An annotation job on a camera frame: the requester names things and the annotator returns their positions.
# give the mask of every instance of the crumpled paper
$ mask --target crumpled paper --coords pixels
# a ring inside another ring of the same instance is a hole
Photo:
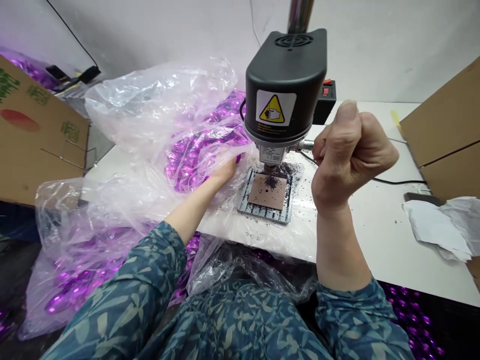
[[[465,196],[443,206],[411,200],[403,204],[415,238],[436,244],[447,260],[466,263],[480,255],[480,200]]]

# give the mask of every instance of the yellow warning triangle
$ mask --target yellow warning triangle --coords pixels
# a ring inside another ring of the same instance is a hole
[[[284,113],[280,107],[279,97],[273,95],[260,114],[260,119],[270,123],[284,123]]]

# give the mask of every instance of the patterned blouse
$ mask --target patterned blouse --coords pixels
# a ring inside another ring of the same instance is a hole
[[[247,279],[187,298],[155,331],[186,261],[177,232],[160,223],[91,295],[42,359],[414,359],[375,279],[351,292],[318,284],[315,319],[326,342],[308,329],[285,295]]]

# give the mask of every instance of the black motor cover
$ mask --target black motor cover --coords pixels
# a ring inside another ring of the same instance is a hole
[[[245,128],[280,144],[310,129],[327,73],[327,31],[270,33],[246,70]]]

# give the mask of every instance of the wrist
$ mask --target wrist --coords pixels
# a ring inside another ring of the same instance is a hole
[[[227,183],[228,179],[224,179],[222,176],[211,175],[205,183],[210,184],[212,187],[215,187],[217,190]]]
[[[345,212],[350,212],[348,201],[341,202],[338,204],[316,203],[315,207],[316,207],[317,215],[325,219],[337,217],[339,215],[344,214]]]

